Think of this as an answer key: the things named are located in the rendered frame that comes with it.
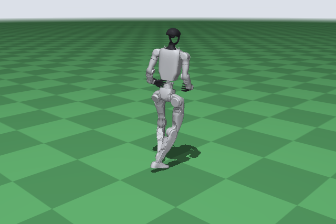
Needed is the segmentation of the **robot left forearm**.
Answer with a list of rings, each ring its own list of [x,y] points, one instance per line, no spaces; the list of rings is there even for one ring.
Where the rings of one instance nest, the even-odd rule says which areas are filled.
[[[149,84],[154,84],[155,83],[155,80],[153,80],[153,75],[150,75],[146,72],[146,81],[149,83]]]

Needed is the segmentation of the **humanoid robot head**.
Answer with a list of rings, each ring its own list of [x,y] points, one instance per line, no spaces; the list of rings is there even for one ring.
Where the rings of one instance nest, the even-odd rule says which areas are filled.
[[[175,48],[175,45],[179,42],[179,39],[180,39],[180,31],[176,28],[170,28],[167,32],[166,32],[166,35],[169,36],[169,45],[165,48],[165,49],[168,49],[168,50],[176,50]],[[171,38],[174,38],[174,37],[178,37],[177,39],[177,42],[173,43]]]

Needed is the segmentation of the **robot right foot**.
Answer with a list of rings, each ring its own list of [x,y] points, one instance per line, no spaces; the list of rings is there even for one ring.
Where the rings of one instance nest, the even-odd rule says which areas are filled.
[[[169,168],[169,165],[167,165],[167,164],[164,164],[164,163],[157,163],[157,161],[155,162],[155,161],[153,161],[152,163],[151,163],[151,166],[150,166],[151,168]]]

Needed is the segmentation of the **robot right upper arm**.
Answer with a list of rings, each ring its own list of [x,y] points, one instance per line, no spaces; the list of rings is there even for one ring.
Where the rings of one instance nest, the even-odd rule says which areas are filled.
[[[181,79],[187,80],[187,74],[189,70],[189,64],[190,64],[190,54],[187,52],[180,51],[180,58],[182,59],[182,74]]]

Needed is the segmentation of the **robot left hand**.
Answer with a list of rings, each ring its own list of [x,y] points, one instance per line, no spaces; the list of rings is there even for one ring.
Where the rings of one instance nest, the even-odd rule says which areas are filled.
[[[163,82],[163,81],[166,81],[166,80],[162,80],[162,79],[158,79],[158,80],[156,80],[155,78],[153,78],[153,80],[155,80],[155,83],[153,84],[153,85],[156,85],[157,87],[159,87],[159,88],[161,88],[160,86],[162,86],[163,87],[163,83],[165,83],[165,82]]]

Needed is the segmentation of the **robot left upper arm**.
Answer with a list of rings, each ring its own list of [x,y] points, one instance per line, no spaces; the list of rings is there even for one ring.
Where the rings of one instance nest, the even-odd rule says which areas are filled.
[[[154,66],[156,65],[157,61],[158,61],[158,57],[159,57],[159,52],[160,49],[154,49],[152,52],[152,56],[149,62],[149,66],[146,70],[146,72],[150,75],[153,75],[155,73],[155,69]]]

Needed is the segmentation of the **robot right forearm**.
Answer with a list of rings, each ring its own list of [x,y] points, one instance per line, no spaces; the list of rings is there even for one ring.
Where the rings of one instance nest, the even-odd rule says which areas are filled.
[[[191,84],[190,75],[187,74],[187,80],[183,80],[186,89],[193,90],[194,86]]]

